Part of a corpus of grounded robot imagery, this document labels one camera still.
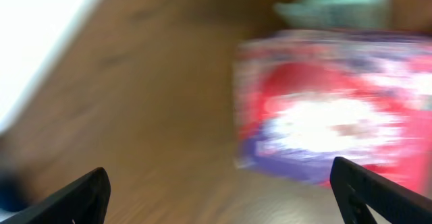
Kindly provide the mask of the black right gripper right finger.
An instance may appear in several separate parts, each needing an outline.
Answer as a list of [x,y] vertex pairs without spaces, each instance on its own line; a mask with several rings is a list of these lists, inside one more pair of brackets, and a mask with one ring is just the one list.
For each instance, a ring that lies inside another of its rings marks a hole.
[[344,157],[334,158],[330,184],[345,224],[376,224],[371,209],[390,223],[431,222],[431,199]]

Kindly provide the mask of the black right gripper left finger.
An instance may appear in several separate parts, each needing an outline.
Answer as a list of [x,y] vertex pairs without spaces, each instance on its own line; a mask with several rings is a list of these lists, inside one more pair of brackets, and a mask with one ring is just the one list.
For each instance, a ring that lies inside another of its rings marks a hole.
[[1,224],[103,224],[111,195],[104,168],[98,167],[32,204],[16,176],[1,176]]

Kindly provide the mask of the red blue noodle packet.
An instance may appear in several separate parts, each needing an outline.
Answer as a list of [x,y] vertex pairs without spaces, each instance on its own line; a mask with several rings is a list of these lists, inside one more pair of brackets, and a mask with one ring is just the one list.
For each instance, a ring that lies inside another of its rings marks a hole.
[[283,30],[239,46],[238,164],[326,186],[347,158],[424,191],[431,152],[431,37]]

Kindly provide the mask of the teal white snack packet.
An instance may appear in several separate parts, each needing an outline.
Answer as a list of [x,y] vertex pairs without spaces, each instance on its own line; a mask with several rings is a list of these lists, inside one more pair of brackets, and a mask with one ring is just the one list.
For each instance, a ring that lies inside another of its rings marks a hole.
[[389,26],[389,0],[293,0],[274,12],[295,29],[382,30]]

